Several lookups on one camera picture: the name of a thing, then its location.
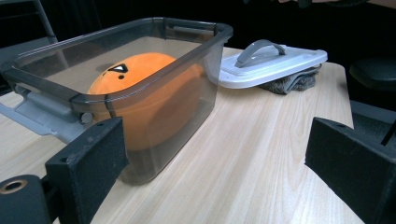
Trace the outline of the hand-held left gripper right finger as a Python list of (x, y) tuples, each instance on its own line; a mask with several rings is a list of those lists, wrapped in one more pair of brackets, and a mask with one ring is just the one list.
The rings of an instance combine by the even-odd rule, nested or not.
[(396, 149), (342, 123), (314, 118), (305, 165), (365, 224), (396, 224)]

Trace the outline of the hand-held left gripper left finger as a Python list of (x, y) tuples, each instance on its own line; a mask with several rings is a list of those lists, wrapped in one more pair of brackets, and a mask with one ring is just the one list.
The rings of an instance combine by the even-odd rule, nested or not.
[(61, 194), (62, 224), (90, 224), (128, 164), (121, 118), (89, 128), (46, 163), (47, 177)]

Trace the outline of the orange plush toy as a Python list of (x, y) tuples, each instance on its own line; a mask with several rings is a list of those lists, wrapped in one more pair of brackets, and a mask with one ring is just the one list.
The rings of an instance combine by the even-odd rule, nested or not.
[[(89, 94), (123, 91), (172, 63), (174, 57), (159, 52), (138, 54), (113, 64), (91, 84)], [(123, 118), (126, 148), (155, 147), (180, 131), (198, 106), (204, 68), (192, 65), (147, 97), (115, 110)]]

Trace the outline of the translucent grey storage box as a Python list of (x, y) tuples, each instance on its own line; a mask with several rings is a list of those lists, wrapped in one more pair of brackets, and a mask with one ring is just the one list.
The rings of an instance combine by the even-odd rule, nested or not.
[[(224, 44), (233, 29), (224, 23), (145, 18), (43, 48), (20, 53), (0, 66), (0, 75), (21, 96), (0, 113), (40, 135), (69, 144), (92, 125), (116, 117), (115, 110), (147, 97), (194, 64), (204, 68), (198, 106), (176, 134), (155, 147), (129, 150), (121, 179), (141, 185), (155, 178), (211, 113)], [(129, 57), (159, 52), (175, 58), (165, 68), (123, 91), (89, 94), (96, 78)]]

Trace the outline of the grey fluffy towel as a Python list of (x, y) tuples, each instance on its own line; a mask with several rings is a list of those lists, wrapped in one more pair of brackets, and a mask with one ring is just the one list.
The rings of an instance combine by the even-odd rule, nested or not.
[(306, 91), (316, 85), (315, 75), (320, 68), (320, 64), (309, 67), (289, 76), (263, 83), (259, 85), (259, 88), (280, 95), (287, 95), (291, 91)]

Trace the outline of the white box lid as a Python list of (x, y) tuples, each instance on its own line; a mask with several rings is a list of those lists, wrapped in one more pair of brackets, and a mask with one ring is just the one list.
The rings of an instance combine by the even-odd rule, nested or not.
[(327, 52), (321, 49), (299, 49), (261, 39), (221, 60), (219, 84), (229, 89), (250, 88), (302, 72), (327, 60)]

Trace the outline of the black stool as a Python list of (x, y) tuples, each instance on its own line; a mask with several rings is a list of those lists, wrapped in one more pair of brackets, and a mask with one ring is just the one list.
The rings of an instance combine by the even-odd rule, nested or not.
[(374, 57), (354, 62), (349, 73), (363, 86), (396, 92), (396, 58)]

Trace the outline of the white metal stand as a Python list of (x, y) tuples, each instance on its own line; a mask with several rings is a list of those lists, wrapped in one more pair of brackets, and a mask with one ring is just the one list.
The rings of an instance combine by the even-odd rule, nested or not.
[(56, 43), (58, 41), (53, 29), (50, 25), (50, 21), (47, 17), (45, 9), (43, 8), (40, 0), (0, 0), (0, 6), (9, 5), (9, 4), (17, 4), (24, 2), (32, 2), (34, 4), (35, 10), (41, 20), (41, 23), (46, 31), (47, 38), (51, 44)]

